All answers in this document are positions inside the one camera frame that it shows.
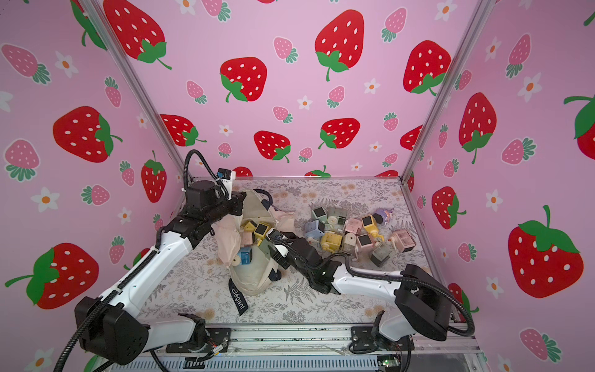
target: floral tablecloth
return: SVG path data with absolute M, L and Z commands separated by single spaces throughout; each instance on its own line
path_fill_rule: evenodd
M 403 270 L 415 264 L 430 271 L 399 182 L 394 179 L 251 179 L 236 180 L 234 190 L 264 189 L 273 196 L 274 205 L 295 212 L 299 236 L 311 220 L 311 207 L 337 206 L 348 217 L 362 217 L 377 208 L 393 209 L 381 234 L 407 229 L 417 246 L 404 254 L 393 254 L 382 270 Z M 354 267 L 378 269 L 368 258 L 354 262 Z M 238 315 L 231 300 L 229 270 L 217 257 L 215 239 L 208 235 L 188 256 L 170 271 L 142 308 L 141 317 L 171 317 L 180 312 L 195 313 L 208 323 L 369 323 L 388 304 L 353 295 L 323 295 L 312 290 L 308 281 L 290 267 L 281 269 L 283 278 L 272 283 L 258 296 L 247 296 L 249 309 Z

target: pink strawberry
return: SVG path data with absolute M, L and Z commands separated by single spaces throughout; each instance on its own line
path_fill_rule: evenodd
M 459 246 L 458 253 L 459 257 L 461 257 L 465 262 L 471 262 L 471 260 L 475 261 L 475 257 L 477 257 L 477 251 L 471 243 L 461 244 Z
M 112 103 L 114 107 L 120 107 L 120 103 L 122 102 L 122 94 L 118 90 L 118 84 L 115 83 L 115 80 L 112 79 L 111 76 L 105 78 L 105 94 L 107 95 L 109 101 Z
M 220 144 L 217 149 L 219 150 L 219 156 L 223 158 L 228 158 L 231 154 L 231 146 L 227 142 Z
M 508 56 L 509 65 L 506 67 L 506 77 L 512 79 L 521 72 L 522 64 L 529 58 L 529 53 L 531 53 L 531 35 L 526 33 L 516 42 Z
M 130 168 L 130 163 L 122 161 L 120 163 L 120 172 L 122 172 L 122 181 L 128 186 L 134 185 L 134 169 Z
M 195 102 L 201 105 L 206 103 L 205 91 L 192 80 L 186 82 L 186 91 L 190 97 L 194 98 Z
M 39 166 L 39 156 L 33 145 L 24 139 L 17 139 L 4 152 L 8 162 L 6 171 L 10 178 L 19 182 L 31 181 L 37 175 L 33 169 Z
M 527 161 L 535 155 L 536 147 L 537 145 L 529 137 L 526 137 L 522 142 L 517 138 L 502 151 L 502 161 L 518 165 L 521 161 Z
M 112 264 L 116 265 L 124 255 L 124 238 L 120 235 L 116 236 L 112 241 L 112 246 L 109 249 L 109 259 Z
M 345 99 L 345 87 L 339 85 L 328 93 L 327 105 L 330 108 L 338 107 L 343 99 Z
M 394 131 L 397 129 L 397 125 L 399 125 L 399 119 L 397 119 L 397 114 L 394 112 L 389 112 L 384 116 L 384 128 L 389 132 Z
M 440 128 L 440 134 L 438 135 L 438 147 L 443 148 L 446 144 L 446 139 L 448 138 L 448 125 L 446 123 L 442 124 Z
M 541 334 L 536 329 L 525 328 L 519 332 L 521 342 L 537 358 L 547 361 L 548 358 L 554 363 L 559 362 L 562 351 L 556 346 L 556 341 L 549 338 L 545 333 Z
M 293 121 L 293 116 L 289 113 L 289 110 L 285 107 L 275 106 L 273 107 L 273 114 L 278 121 L 282 121 L 285 124 Z
M 109 200 L 109 192 L 101 185 L 95 185 L 93 188 L 87 186 L 80 196 L 82 196 L 83 202 L 89 205 L 102 205 Z
M 443 174 L 445 177 L 451 178 L 459 171 L 459 161 L 457 159 L 448 160 L 444 166 Z
M 390 167 L 391 165 L 393 165 L 394 162 L 397 161 L 398 157 L 399 157 L 399 155 L 397 153 L 390 154 L 389 156 L 384 158 L 384 161 L 382 162 L 382 166 L 385 168 Z
M 397 34 L 405 27 L 407 9 L 399 8 L 392 12 L 384 21 L 385 29 L 382 29 L 382 38 L 385 43 L 390 43 L 397 38 Z
M 282 37 L 275 37 L 273 46 L 275 47 L 277 57 L 285 60 L 285 62 L 294 63 L 298 60 L 298 50 L 293 47 L 291 41 L 283 39 Z
M 37 58 L 30 51 L 16 45 L 2 44 L 2 54 L 16 72 L 30 77 L 37 84 L 47 85 L 50 73 L 44 64 L 37 63 Z
M 307 162 L 311 157 L 312 149 L 309 147 L 305 147 L 299 152 L 299 161 L 301 162 Z

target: white flower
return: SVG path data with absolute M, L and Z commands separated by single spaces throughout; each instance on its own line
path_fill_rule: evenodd
M 35 352 L 35 359 L 27 364 L 25 367 L 26 371 L 40 372 L 42 369 L 52 365 L 52 360 L 49 358 L 54 353 L 54 348 L 48 351 L 37 350 Z
M 219 133 L 223 133 L 225 137 L 229 137 L 229 134 L 233 133 L 233 131 L 229 129 L 229 126 L 219 125 Z
M 373 78 L 370 82 L 364 83 L 366 90 L 364 93 L 376 94 L 376 88 L 380 87 L 380 84 L 376 82 L 376 78 Z
M 453 4 L 452 0 L 446 0 L 445 2 L 439 2 L 436 7 L 438 8 L 438 13 L 434 17 L 434 20 L 443 19 L 446 22 L 450 17 L 450 12 L 455 11 L 457 5 Z
M 540 77 L 541 73 L 535 75 L 533 79 L 526 76 L 525 79 L 522 81 L 524 86 L 521 88 L 521 90 L 519 90 L 519 92 L 516 95 L 525 96 L 525 102 L 529 102 L 533 93 L 541 92 L 541 85 L 537 84 L 539 82 Z
M 304 96 L 302 99 L 298 99 L 297 102 L 299 104 L 300 110 L 302 108 L 305 108 L 306 110 L 310 110 L 310 105 L 312 104 L 312 101 L 308 100 L 307 96 Z
M 176 0 L 176 3 L 180 4 L 180 12 L 182 14 L 190 13 L 191 15 L 196 15 L 194 12 L 196 0 Z
M 494 298 L 498 298 L 498 293 L 504 293 L 502 287 L 498 285 L 498 278 L 490 279 L 490 277 L 486 276 L 487 279 L 487 287 L 486 290 L 491 292 L 494 295 Z
M 13 95 L 8 92 L 0 92 L 0 110 L 10 112 L 8 101 L 12 99 Z
M 73 65 L 73 58 L 69 55 L 66 57 L 62 55 L 62 53 L 56 51 L 56 57 L 58 57 L 58 61 L 56 61 L 56 67 L 60 70 L 64 70 L 64 73 L 68 77 L 72 77 L 73 74 L 79 73 L 77 68 Z
M 511 368 L 511 360 L 504 359 L 498 354 L 498 369 L 502 372 L 514 372 Z
M 382 145 L 379 145 L 378 141 L 376 141 L 370 145 L 370 152 L 372 152 L 372 151 L 378 152 L 378 150 L 380 150 L 381 147 L 382 147 Z
M 486 60 L 485 60 L 485 62 L 487 62 L 487 60 L 493 60 L 496 57 L 496 51 L 500 47 L 500 44 L 502 44 L 502 42 L 498 41 L 496 39 L 496 37 L 494 36 L 494 40 L 491 41 L 491 44 L 486 46 Z
M 118 217 L 121 218 L 122 225 L 127 222 L 130 222 L 131 214 L 132 214 L 132 211 L 127 210 L 126 207 L 122 208 L 122 213 L 118 213 Z
M 58 204 L 56 200 L 60 197 L 60 194 L 50 193 L 47 187 L 41 189 L 41 195 L 33 195 L 31 200 L 35 203 L 39 203 L 39 212 L 43 212 L 46 209 L 57 210 Z

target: pile of toys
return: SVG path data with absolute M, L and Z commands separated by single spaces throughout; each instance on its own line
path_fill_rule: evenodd
M 311 245 L 323 251 L 344 252 L 357 261 L 364 256 L 378 267 L 382 266 L 394 251 L 411 251 L 415 241 L 405 229 L 393 232 L 388 239 L 380 235 L 378 225 L 386 225 L 392 212 L 379 209 L 362 218 L 347 219 L 347 211 L 341 208 L 323 207 L 312 209 L 313 221 L 304 226 L 304 237 Z

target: pink wallpaper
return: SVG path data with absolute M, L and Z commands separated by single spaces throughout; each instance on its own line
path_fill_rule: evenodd
M 414 170 L 492 371 L 592 370 L 594 11 L 496 4 Z
M 239 175 L 375 176 L 402 173 L 476 1 L 103 5 L 182 155 Z
M 181 197 L 175 166 L 84 26 L 70 1 L 11 1 L 0 15 L 5 371 L 52 370 L 75 304 L 126 273 Z M 91 357 L 76 347 L 65 371 Z

